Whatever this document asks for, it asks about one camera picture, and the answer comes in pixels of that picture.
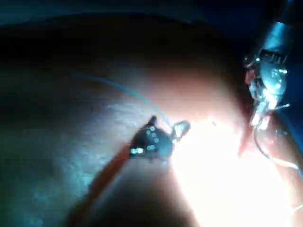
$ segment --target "blue suture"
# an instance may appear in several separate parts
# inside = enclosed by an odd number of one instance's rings
[[[116,87],[132,96],[134,96],[135,98],[138,98],[140,99],[141,101],[143,101],[145,104],[147,104],[150,108],[152,108],[155,112],[157,112],[160,117],[164,120],[164,122],[170,127],[170,128],[173,128],[173,126],[170,124],[168,118],[165,116],[165,114],[160,110],[158,109],[157,107],[155,107],[153,104],[151,104],[146,98],[144,98],[142,95],[138,94],[137,92],[121,85],[121,84],[118,84],[118,83],[115,83],[113,81],[110,81],[108,79],[105,79],[105,78],[101,78],[101,77],[93,77],[93,76],[86,76],[86,75],[76,75],[76,76],[69,76],[71,78],[80,78],[80,79],[89,79],[89,80],[92,80],[92,81],[96,81],[96,82],[100,82],[100,83],[104,83],[104,84],[108,84],[108,85],[111,85],[113,87]]]
[[[301,178],[303,179],[303,173],[302,173],[302,171],[301,171],[301,169],[299,167],[298,167],[298,172],[299,172]]]

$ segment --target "dark background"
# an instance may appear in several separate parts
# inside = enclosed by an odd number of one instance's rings
[[[282,102],[290,103],[291,107],[280,114],[287,124],[294,139],[303,150],[303,95],[301,86],[301,61],[303,45],[302,16],[303,9],[300,0],[297,1],[296,39],[289,56],[287,91]],[[21,23],[30,20],[40,20],[55,16],[78,13],[103,12],[144,12],[164,15],[183,21],[206,20],[220,30],[231,40],[235,52],[244,55],[254,41],[257,28],[265,18],[278,14],[279,7],[285,0],[254,0],[254,1],[222,1],[222,0],[192,0],[192,1],[97,1],[97,0],[58,0],[23,1],[5,0],[0,2],[0,26]]]

